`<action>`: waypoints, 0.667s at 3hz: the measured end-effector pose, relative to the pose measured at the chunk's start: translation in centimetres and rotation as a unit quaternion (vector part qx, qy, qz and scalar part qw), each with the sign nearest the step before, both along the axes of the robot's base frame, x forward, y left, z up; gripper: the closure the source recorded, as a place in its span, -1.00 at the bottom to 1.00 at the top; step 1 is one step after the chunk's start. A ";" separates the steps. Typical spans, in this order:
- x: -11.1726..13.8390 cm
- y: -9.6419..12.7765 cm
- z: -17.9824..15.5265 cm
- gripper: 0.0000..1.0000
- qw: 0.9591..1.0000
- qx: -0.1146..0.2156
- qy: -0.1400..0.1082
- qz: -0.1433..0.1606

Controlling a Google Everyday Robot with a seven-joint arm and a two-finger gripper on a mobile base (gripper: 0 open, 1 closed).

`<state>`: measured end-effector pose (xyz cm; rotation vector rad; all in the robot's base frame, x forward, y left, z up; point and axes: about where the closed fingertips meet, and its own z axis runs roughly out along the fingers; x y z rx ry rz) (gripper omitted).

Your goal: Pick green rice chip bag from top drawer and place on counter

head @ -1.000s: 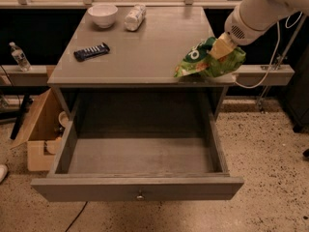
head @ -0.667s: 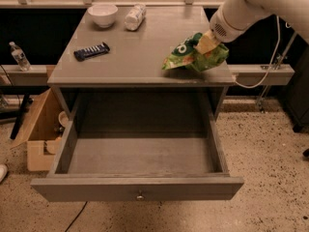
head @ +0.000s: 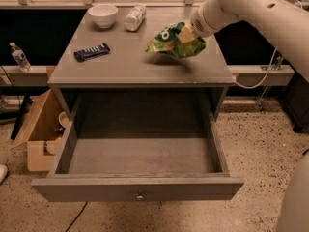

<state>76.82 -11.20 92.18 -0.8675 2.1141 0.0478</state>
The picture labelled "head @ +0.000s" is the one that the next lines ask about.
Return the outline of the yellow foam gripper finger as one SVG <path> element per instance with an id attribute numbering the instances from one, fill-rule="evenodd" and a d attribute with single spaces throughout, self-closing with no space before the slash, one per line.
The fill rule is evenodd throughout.
<path id="1" fill-rule="evenodd" d="M 191 24 L 185 24 L 181 31 L 177 34 L 177 38 L 182 44 L 186 44 L 197 39 L 198 35 L 194 31 L 194 28 Z"/>

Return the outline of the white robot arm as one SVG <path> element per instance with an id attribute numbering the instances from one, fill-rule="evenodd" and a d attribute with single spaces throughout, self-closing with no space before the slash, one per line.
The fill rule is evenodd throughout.
<path id="1" fill-rule="evenodd" d="M 206 0 L 178 38 L 191 42 L 241 20 L 255 27 L 309 80 L 309 13 L 286 0 Z M 276 232 L 309 232 L 309 153 L 297 164 L 288 183 Z"/>

